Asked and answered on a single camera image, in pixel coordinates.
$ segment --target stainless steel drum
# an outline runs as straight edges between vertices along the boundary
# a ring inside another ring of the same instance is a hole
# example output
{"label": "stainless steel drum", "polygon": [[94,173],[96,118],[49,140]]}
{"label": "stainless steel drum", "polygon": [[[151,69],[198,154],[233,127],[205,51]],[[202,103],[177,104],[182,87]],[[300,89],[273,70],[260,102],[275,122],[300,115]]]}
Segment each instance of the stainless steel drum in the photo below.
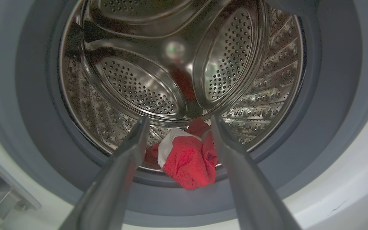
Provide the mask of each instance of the stainless steel drum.
{"label": "stainless steel drum", "polygon": [[153,145],[213,113],[251,151],[292,106],[304,48],[298,18],[260,0],[85,0],[59,58],[68,111],[105,154],[140,116]]}

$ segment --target red towel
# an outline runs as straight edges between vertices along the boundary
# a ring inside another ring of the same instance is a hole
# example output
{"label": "red towel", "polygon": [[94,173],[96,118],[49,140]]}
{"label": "red towel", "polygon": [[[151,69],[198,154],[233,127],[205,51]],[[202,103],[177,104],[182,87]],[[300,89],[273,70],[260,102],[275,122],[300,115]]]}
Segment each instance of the red towel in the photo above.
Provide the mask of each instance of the red towel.
{"label": "red towel", "polygon": [[187,100],[194,100],[196,98],[196,94],[194,93],[191,75],[183,70],[180,70],[174,65],[170,66],[170,69],[171,77],[177,83],[178,88],[180,88],[181,92],[184,95],[184,98]]}
{"label": "red towel", "polygon": [[210,127],[200,118],[190,124],[187,132],[173,128],[161,143],[147,150],[146,157],[150,156],[157,158],[163,171],[184,189],[215,182],[217,154]]}

